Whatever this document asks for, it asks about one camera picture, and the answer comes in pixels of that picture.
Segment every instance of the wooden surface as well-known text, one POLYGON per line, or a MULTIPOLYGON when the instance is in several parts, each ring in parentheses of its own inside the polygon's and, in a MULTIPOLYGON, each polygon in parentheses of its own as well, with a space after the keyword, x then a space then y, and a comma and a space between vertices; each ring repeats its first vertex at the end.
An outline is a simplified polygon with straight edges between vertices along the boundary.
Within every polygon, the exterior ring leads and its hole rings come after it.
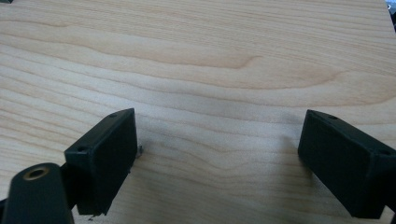
POLYGON ((303 167, 305 110, 396 147, 383 0, 15 0, 0 5, 0 198, 134 107, 145 148, 108 216, 77 223, 361 220, 303 167))

